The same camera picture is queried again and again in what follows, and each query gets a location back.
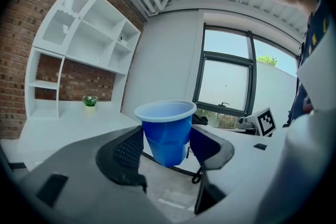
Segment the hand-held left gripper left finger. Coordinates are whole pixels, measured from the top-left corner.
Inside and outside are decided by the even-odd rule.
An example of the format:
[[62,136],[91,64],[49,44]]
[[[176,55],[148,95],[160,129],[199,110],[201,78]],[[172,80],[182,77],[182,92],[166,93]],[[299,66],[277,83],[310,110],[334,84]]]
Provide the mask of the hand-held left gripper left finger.
[[139,173],[143,148],[143,128],[137,126],[99,148],[96,154],[97,167],[114,183],[141,186],[146,192],[146,177]]

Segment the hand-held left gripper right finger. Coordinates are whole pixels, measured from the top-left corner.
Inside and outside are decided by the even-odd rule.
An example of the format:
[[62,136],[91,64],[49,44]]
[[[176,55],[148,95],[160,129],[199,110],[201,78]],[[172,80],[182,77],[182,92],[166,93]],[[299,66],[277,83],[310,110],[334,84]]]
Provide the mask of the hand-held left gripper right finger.
[[226,193],[210,179],[209,172],[219,171],[234,156],[234,146],[231,142],[203,128],[203,125],[192,125],[190,132],[190,146],[201,166],[197,172],[201,185],[194,209],[196,215],[226,197]]

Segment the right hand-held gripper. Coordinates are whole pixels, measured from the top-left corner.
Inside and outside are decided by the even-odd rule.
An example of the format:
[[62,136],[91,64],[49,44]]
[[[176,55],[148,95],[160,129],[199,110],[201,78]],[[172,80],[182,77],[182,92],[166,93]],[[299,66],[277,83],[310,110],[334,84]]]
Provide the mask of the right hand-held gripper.
[[270,108],[240,117],[237,128],[251,132],[257,136],[270,136],[276,130],[276,124]]

